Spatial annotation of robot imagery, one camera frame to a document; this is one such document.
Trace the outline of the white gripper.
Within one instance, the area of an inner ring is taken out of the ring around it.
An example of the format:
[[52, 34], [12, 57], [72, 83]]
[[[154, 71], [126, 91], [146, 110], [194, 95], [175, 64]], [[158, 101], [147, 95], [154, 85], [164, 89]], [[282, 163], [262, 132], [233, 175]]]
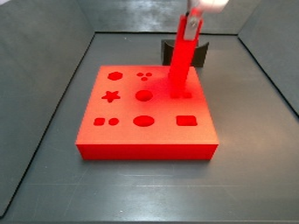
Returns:
[[187, 0], [187, 21], [185, 26], [183, 39], [195, 40], [201, 17], [191, 10], [197, 9], [201, 12], [222, 12], [230, 0]]

